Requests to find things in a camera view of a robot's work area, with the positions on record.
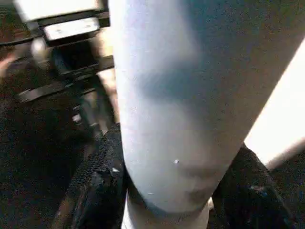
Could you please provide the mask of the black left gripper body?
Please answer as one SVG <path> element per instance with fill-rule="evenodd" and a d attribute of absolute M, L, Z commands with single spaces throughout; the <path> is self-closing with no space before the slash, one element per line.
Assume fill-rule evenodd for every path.
<path fill-rule="evenodd" d="M 50 50 L 44 61 L 50 64 L 55 81 L 19 94 L 23 102 L 51 96 L 71 88 L 75 94 L 95 91 L 99 102 L 109 100 L 98 73 L 114 67 L 113 57 L 102 57 L 97 33 L 110 24 L 109 17 L 99 11 L 80 11 L 27 20 L 34 34 L 31 42 L 42 40 Z"/>

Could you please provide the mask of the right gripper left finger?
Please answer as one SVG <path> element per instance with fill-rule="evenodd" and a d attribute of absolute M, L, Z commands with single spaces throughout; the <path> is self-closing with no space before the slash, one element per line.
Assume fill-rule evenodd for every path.
<path fill-rule="evenodd" d="M 52 221 L 53 229 L 119 229 L 127 192 L 120 124 L 78 167 Z"/>

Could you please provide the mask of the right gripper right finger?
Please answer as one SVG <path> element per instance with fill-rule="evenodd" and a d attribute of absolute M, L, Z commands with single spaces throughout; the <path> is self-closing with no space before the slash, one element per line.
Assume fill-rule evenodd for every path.
<path fill-rule="evenodd" d="M 242 145 L 212 195 L 224 229 L 296 229 L 268 169 Z"/>

